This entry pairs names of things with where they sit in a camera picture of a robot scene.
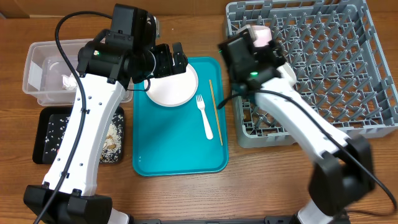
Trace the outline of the white plastic fork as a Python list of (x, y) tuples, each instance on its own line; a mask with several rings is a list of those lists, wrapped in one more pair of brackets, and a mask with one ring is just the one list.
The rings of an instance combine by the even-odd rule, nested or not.
[(209, 124), (209, 121), (208, 121), (208, 118), (207, 118), (207, 115), (205, 112), (205, 102), (203, 100), (203, 97), (201, 95), (197, 95), (196, 101), (197, 101), (197, 107), (201, 112), (206, 138), (211, 140), (211, 139), (213, 139), (213, 132), (211, 130), (211, 126)]

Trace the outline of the pink bowl with food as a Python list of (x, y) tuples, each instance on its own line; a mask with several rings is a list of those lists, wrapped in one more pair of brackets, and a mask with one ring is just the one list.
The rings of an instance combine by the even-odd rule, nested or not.
[(243, 30), (251, 28), (252, 33), (256, 35), (256, 39), (253, 39), (255, 47), (263, 47), (267, 46), (269, 42), (272, 40), (272, 33), (269, 27), (267, 26), (253, 26), (253, 25), (245, 25), (244, 27), (238, 29), (236, 32), (241, 33)]

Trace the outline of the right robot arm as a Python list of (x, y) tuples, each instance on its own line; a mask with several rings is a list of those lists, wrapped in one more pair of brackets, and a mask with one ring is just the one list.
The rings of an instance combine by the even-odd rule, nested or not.
[(248, 26), (218, 45), (234, 90), (230, 98), (251, 97), (299, 144), (313, 164), (311, 200), (291, 223), (349, 223), (345, 208), (375, 188), (371, 145), (349, 137), (322, 118), (292, 87), (282, 46), (257, 47)]

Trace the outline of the white napkin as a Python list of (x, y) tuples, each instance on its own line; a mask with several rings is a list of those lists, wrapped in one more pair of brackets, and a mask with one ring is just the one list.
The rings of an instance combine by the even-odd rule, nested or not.
[(65, 90), (74, 90), (77, 88), (77, 81), (72, 73), (69, 76), (62, 75), (62, 83)]

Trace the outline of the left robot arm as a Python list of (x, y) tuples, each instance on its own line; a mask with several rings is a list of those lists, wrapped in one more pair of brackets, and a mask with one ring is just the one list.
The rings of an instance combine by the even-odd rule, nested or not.
[(96, 193), (109, 126), (130, 83), (184, 73), (188, 60), (180, 43), (156, 44), (159, 23), (148, 11), (117, 4), (110, 18), (111, 27), (82, 47), (70, 67), (77, 89), (60, 149), (43, 182), (25, 190), (36, 222), (134, 221)]

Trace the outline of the white round plate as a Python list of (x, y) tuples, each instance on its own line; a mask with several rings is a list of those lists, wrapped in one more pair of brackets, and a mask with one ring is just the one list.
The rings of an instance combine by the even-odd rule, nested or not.
[(156, 104), (165, 107), (176, 107), (187, 103), (198, 89), (198, 75), (188, 64), (185, 73), (164, 78), (151, 78), (144, 82), (148, 87), (147, 96)]

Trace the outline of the wooden chopstick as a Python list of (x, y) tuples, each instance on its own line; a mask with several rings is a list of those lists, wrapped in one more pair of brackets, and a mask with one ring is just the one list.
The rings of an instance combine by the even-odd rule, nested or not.
[(214, 111), (215, 111), (215, 118), (216, 118), (216, 124), (217, 124), (217, 128), (218, 128), (220, 144), (221, 144), (221, 146), (223, 146), (223, 138), (222, 138), (222, 133), (221, 133), (220, 121), (219, 121), (219, 117), (218, 117), (218, 109), (217, 109), (217, 105), (216, 105), (215, 93), (214, 93), (213, 84), (212, 84), (211, 79), (209, 80), (209, 85), (210, 85), (211, 97), (212, 97), (212, 101), (213, 101), (213, 107), (214, 107)]

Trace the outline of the white bowl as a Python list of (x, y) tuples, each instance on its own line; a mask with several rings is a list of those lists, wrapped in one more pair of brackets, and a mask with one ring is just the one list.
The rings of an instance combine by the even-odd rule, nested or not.
[(294, 86), (297, 82), (296, 74), (288, 62), (279, 66), (277, 70), (281, 73), (281, 77), (287, 79), (290, 86)]

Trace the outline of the rice and nuts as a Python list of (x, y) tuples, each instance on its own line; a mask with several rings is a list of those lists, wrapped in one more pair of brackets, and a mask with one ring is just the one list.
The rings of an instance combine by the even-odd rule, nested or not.
[[(51, 164), (54, 161), (69, 119), (70, 115), (68, 114), (53, 114), (50, 116), (44, 138), (44, 153), (42, 156), (44, 164)], [(117, 163), (120, 160), (123, 149), (124, 127), (124, 113), (121, 111), (115, 112), (104, 140), (100, 163)]]

